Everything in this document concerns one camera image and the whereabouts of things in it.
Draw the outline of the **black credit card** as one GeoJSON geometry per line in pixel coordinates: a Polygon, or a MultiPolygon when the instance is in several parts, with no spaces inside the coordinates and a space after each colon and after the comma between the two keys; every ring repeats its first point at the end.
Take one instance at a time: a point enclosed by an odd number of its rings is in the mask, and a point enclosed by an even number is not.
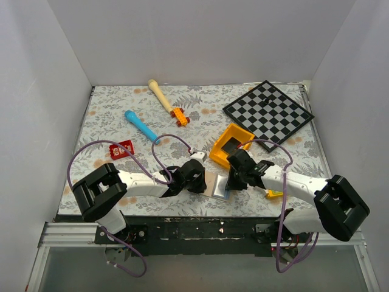
{"type": "Polygon", "coordinates": [[[234,137],[231,137],[222,147],[221,150],[227,155],[231,155],[239,146],[241,142],[234,137]]]}

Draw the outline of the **yellow plastic bin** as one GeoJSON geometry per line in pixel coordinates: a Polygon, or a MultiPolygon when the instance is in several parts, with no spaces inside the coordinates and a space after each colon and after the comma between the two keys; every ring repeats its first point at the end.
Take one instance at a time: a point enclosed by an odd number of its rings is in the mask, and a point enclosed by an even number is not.
{"type": "Polygon", "coordinates": [[[229,169],[228,155],[232,154],[237,146],[243,142],[251,141],[254,138],[253,133],[231,123],[213,144],[209,157],[212,161],[229,169]]]}

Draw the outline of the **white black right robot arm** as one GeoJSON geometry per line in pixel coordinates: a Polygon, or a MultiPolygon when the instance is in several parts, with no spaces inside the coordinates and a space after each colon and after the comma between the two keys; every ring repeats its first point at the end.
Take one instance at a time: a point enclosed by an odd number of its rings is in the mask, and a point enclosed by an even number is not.
{"type": "Polygon", "coordinates": [[[250,153],[237,149],[230,164],[227,190],[246,190],[249,186],[286,193],[312,205],[310,209],[290,210],[279,218],[276,237],[288,242],[297,234],[324,232],[347,242],[370,214],[370,209],[348,180],[313,178],[286,172],[273,162],[255,162],[250,153]]]}

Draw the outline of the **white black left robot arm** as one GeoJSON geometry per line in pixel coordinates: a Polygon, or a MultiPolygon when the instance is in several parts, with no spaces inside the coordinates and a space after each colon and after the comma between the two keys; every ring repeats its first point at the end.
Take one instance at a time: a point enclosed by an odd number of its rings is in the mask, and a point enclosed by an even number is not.
{"type": "Polygon", "coordinates": [[[116,243],[128,239],[129,228],[124,215],[116,207],[124,197],[149,196],[166,198],[183,190],[202,193],[206,190],[205,168],[197,159],[190,159],[182,167],[172,166],[149,178],[144,173],[116,169],[107,163],[81,179],[72,191],[83,221],[103,226],[116,243]]]}

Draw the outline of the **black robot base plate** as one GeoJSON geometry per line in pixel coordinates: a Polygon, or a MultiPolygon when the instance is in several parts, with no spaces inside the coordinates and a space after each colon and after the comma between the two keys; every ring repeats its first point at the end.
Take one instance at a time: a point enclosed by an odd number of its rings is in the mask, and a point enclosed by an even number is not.
{"type": "Polygon", "coordinates": [[[258,239],[273,217],[126,217],[129,229],[115,236],[143,256],[253,255],[271,257],[258,239]]]}

